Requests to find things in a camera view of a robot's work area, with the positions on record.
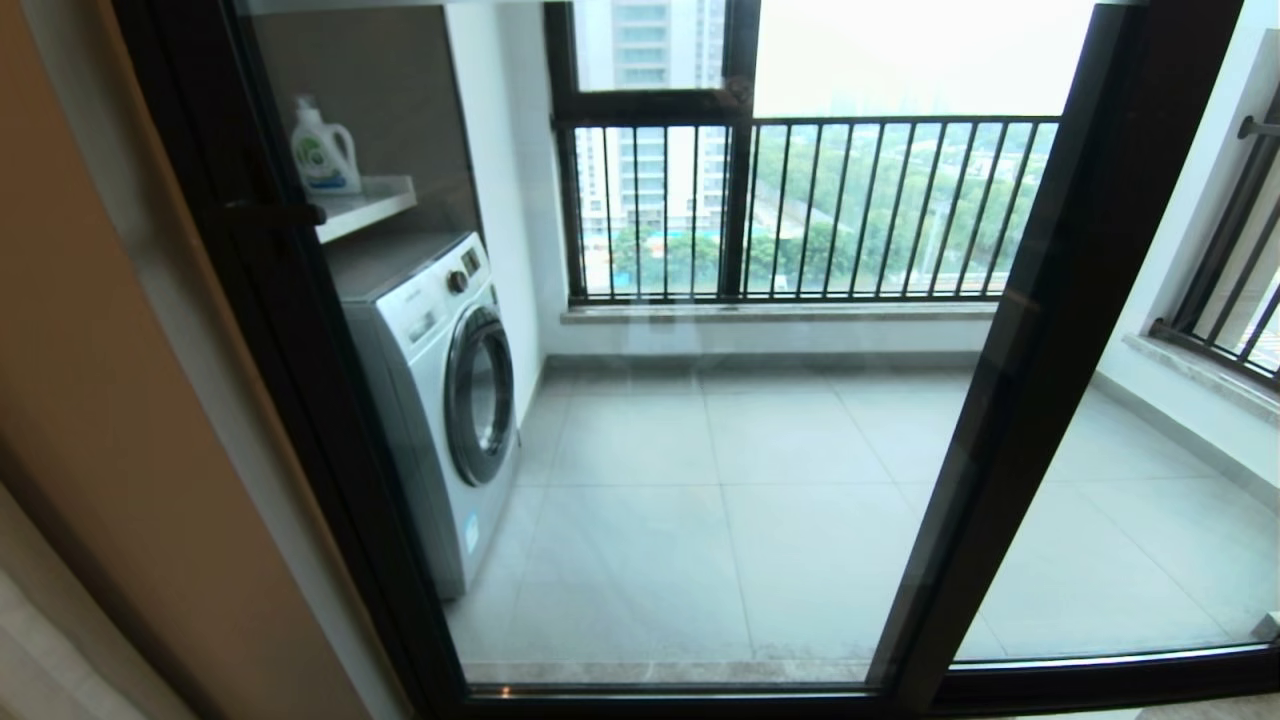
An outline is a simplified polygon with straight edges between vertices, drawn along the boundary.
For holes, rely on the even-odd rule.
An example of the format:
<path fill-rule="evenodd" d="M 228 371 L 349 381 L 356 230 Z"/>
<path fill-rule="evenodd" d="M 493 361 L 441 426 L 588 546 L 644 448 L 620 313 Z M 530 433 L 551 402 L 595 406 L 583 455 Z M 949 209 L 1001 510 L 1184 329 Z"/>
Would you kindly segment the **black window guard railing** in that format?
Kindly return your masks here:
<path fill-rule="evenodd" d="M 1243 168 L 1185 293 L 1151 334 L 1280 393 L 1280 85 L 1235 137 Z"/>

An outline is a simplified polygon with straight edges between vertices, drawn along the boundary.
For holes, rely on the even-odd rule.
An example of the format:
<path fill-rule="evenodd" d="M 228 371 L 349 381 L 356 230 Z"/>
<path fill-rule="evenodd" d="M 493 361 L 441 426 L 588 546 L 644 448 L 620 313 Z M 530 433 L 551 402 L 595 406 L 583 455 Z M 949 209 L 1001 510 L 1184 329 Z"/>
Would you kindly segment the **black balcony railing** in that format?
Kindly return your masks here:
<path fill-rule="evenodd" d="M 1056 117 L 567 126 L 571 306 L 984 304 Z"/>

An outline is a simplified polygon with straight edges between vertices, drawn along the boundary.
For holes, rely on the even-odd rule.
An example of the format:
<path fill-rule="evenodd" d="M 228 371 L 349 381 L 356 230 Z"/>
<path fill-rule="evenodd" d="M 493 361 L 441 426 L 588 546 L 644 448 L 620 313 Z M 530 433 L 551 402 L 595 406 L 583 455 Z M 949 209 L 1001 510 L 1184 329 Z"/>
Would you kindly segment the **cream curtain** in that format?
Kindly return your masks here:
<path fill-rule="evenodd" d="M 3 486 L 0 720 L 198 720 Z"/>

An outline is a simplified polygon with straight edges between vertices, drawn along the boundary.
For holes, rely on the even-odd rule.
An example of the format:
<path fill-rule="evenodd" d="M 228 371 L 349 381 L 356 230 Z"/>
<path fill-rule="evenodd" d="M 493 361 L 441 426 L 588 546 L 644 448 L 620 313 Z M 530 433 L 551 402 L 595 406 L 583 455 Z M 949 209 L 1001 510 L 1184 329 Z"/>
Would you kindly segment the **white wall shelf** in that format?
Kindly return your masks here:
<path fill-rule="evenodd" d="M 315 229 L 320 243 L 353 234 L 419 204 L 411 176 L 370 176 L 362 182 L 362 193 L 308 197 L 325 215 L 325 222 Z"/>

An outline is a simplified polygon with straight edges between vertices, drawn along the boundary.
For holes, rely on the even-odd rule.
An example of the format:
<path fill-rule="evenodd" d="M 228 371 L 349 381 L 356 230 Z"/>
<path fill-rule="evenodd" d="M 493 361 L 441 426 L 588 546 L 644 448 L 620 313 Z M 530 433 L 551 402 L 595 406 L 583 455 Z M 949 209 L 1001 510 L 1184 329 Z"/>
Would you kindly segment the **grey stone window sill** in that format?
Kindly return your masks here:
<path fill-rule="evenodd" d="M 562 325 L 791 322 L 983 322 L 996 301 L 872 304 L 605 304 L 581 305 L 559 314 Z"/>
<path fill-rule="evenodd" d="M 1121 342 L 1249 415 L 1280 428 L 1280 395 L 1266 389 L 1252 375 L 1219 363 L 1215 356 L 1203 356 L 1147 334 L 1125 334 Z"/>

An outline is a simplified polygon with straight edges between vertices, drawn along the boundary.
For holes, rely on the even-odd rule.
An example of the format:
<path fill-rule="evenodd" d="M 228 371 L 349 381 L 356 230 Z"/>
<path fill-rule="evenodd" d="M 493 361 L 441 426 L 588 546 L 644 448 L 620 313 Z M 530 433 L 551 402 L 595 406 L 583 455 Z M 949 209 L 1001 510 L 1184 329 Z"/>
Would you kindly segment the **high-rise apartment building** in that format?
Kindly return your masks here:
<path fill-rule="evenodd" d="M 573 9 L 586 92 L 721 85 L 727 0 L 609 0 Z M 719 127 L 576 129 L 580 231 L 591 242 L 641 231 L 722 227 L 730 136 Z"/>

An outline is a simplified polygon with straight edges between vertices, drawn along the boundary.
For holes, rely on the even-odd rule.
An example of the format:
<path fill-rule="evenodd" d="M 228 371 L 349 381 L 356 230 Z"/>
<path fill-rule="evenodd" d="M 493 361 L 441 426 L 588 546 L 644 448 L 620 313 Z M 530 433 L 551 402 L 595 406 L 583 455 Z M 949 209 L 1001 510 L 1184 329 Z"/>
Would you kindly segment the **white laundry detergent bottle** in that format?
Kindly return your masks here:
<path fill-rule="evenodd" d="M 352 133 L 342 124 L 325 122 L 311 95 L 294 96 L 289 146 L 305 192 L 335 196 L 364 192 Z"/>

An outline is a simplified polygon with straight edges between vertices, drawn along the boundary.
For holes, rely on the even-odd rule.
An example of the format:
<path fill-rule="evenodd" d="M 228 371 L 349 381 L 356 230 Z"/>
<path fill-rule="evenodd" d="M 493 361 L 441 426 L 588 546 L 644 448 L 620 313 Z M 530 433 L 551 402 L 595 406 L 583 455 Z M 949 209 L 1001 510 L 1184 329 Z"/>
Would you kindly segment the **black window frame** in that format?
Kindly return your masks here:
<path fill-rule="evenodd" d="M 750 179 L 756 146 L 754 90 L 759 0 L 727 0 L 722 81 L 714 88 L 586 92 L 579 86 L 573 9 L 543 6 L 561 204 L 567 302 L 733 304 L 746 293 Z M 717 232 L 631 231 L 591 242 L 580 231 L 576 129 L 719 127 L 730 136 L 722 227 Z"/>

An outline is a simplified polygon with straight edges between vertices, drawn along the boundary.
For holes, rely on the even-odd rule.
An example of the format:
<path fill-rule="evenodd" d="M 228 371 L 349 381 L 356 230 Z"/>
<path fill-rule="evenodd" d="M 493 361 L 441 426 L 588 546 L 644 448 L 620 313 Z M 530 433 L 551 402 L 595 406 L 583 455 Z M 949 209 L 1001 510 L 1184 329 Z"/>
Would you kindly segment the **white front-load washing machine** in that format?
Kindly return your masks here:
<path fill-rule="evenodd" d="M 518 465 L 515 360 L 470 232 L 371 234 L 324 255 L 436 594 L 465 596 Z"/>

